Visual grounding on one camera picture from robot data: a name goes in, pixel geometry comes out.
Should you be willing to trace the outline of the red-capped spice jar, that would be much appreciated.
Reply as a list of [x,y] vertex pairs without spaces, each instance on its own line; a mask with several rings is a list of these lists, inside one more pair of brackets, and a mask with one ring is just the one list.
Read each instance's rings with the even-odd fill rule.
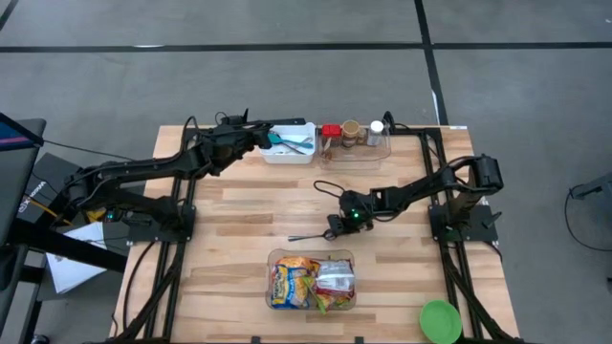
[[321,152],[331,153],[341,144],[341,126],[339,124],[324,124],[321,127]]

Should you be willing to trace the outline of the blue ramen packet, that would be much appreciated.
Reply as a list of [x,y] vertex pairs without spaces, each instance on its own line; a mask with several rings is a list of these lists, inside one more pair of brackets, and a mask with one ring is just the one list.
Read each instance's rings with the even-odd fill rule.
[[273,309],[310,309],[320,264],[304,256],[285,256],[271,269],[270,304]]

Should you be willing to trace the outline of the black clamp mount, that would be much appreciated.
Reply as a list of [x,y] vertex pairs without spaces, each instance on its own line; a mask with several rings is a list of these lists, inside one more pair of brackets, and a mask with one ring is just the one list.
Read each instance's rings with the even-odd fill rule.
[[304,125],[304,118],[277,118],[277,119],[257,119],[249,120],[249,109],[246,109],[242,115],[227,115],[225,112],[217,112],[215,121],[218,125],[227,124],[234,126],[254,127],[257,125]]

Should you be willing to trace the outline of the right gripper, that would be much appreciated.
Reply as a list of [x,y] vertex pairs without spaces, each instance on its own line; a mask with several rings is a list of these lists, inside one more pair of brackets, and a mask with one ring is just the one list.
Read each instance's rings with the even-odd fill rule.
[[353,190],[346,190],[339,196],[341,215],[327,216],[329,227],[328,237],[338,238],[345,232],[361,232],[372,230],[374,214],[370,195],[364,195]]

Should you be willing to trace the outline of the clear plastic bin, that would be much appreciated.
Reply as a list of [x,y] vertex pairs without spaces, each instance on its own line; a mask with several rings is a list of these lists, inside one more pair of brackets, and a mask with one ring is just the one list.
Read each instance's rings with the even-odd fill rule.
[[[271,309],[273,309],[271,307],[271,304],[270,304],[271,269],[273,267],[273,264],[276,261],[278,261],[280,258],[283,258],[285,256],[304,256],[304,257],[311,258],[311,259],[315,260],[316,262],[323,261],[323,260],[349,260],[351,262],[352,266],[353,266],[353,271],[355,273],[354,257],[353,257],[353,255],[352,255],[352,253],[350,251],[345,250],[345,249],[340,249],[340,250],[286,250],[286,249],[275,249],[275,250],[273,250],[269,254],[268,262],[267,262],[268,288],[267,288],[267,291],[266,291],[265,300],[267,302],[267,305]],[[348,308],[346,308],[346,309],[330,310],[330,311],[348,311],[348,310],[352,309],[355,306],[356,301],[357,301],[357,276],[356,276],[356,273],[355,273],[355,277],[356,277],[355,291],[354,291],[353,302],[351,303],[351,305]],[[317,306],[315,304],[311,303],[311,305],[312,305],[312,307],[310,309],[301,309],[301,310],[297,310],[297,311],[318,311]]]
[[324,124],[339,124],[342,123],[324,123],[317,128],[317,158],[319,165],[324,169],[329,170],[372,170],[379,169],[383,160],[388,158],[391,154],[391,139],[390,139],[390,126],[385,121],[381,120],[384,124],[383,141],[380,146],[368,146],[366,144],[369,122],[359,122],[361,126],[360,130],[360,141],[357,145],[351,148],[345,148],[341,144],[339,148],[334,149],[334,161],[329,165],[321,164],[321,127]]

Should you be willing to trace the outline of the red Maruchan ramen packet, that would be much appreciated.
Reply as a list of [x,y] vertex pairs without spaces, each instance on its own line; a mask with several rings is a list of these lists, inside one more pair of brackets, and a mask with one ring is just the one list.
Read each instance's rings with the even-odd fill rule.
[[355,273],[349,260],[318,261],[315,287],[319,294],[352,296],[355,291]]

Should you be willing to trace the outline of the spice jar golden contents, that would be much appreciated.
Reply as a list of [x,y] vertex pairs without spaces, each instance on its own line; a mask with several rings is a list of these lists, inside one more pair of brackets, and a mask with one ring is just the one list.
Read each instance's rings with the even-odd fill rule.
[[360,141],[360,124],[348,119],[341,125],[341,145],[345,148],[351,148],[357,145]]

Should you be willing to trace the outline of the black spoon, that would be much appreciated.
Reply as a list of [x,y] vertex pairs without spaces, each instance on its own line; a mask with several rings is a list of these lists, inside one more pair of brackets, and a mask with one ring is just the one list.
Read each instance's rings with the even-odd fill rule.
[[337,236],[336,236],[336,234],[331,229],[327,229],[322,234],[318,234],[318,235],[289,236],[288,237],[288,241],[289,242],[296,242],[296,241],[308,240],[308,239],[316,239],[316,238],[322,238],[322,239],[325,239],[327,241],[333,241],[333,240],[335,240],[337,238]]

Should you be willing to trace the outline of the lime chili ramen packet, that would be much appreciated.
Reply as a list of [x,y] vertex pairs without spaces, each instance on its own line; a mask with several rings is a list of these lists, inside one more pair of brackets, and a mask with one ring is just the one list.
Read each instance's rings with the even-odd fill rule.
[[319,296],[326,311],[348,308],[353,302],[354,293],[327,294]]
[[309,297],[312,299],[312,304],[317,306],[317,309],[321,314],[326,314],[332,306],[333,297],[318,291],[316,287],[316,279],[314,277],[302,276],[301,281],[308,289]]

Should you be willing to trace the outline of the white-lidded spice jar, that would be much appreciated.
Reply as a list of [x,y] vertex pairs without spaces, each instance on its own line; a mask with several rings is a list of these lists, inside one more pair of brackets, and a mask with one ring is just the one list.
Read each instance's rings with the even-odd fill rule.
[[380,146],[383,142],[383,131],[385,127],[382,121],[373,120],[368,128],[366,144],[368,146]]

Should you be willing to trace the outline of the green bowl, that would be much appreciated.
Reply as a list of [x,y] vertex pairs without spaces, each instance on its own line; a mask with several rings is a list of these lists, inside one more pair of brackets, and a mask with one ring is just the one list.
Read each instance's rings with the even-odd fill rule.
[[427,302],[420,312],[419,324],[426,338],[434,344],[454,344],[463,332],[459,311],[444,300]]

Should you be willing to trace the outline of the white paper sheet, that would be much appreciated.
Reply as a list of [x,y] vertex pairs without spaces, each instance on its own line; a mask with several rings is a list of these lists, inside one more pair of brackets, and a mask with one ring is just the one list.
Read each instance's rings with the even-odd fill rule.
[[[100,222],[65,231],[64,235],[107,249],[104,243],[103,226]],[[68,292],[106,271],[104,268],[83,264],[51,253],[47,253],[46,258],[55,292],[59,294]]]

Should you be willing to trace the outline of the white plastic bin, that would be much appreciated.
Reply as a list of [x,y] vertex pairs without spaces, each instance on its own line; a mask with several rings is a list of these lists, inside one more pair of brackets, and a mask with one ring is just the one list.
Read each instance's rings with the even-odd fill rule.
[[312,139],[312,149],[301,148],[304,155],[298,155],[285,146],[273,145],[271,149],[259,149],[264,161],[269,164],[309,164],[317,152],[317,127],[312,122],[304,125],[275,125],[271,129],[282,139],[303,141]]

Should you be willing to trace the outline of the black monitor screen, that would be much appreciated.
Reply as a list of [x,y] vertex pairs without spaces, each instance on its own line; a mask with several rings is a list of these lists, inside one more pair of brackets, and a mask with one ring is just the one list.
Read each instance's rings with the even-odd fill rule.
[[9,239],[46,124],[43,118],[14,120],[0,113],[0,247]]

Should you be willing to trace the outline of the teal plastic spatula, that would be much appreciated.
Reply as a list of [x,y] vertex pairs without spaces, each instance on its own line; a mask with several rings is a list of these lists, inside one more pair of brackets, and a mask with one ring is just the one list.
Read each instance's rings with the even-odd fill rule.
[[306,149],[312,149],[314,147],[314,145],[310,142],[299,142],[299,141],[294,141],[294,140],[282,139],[276,133],[272,133],[272,132],[268,134],[268,139],[272,144],[284,144],[284,145],[289,145],[292,147],[301,147],[301,148],[306,148]]

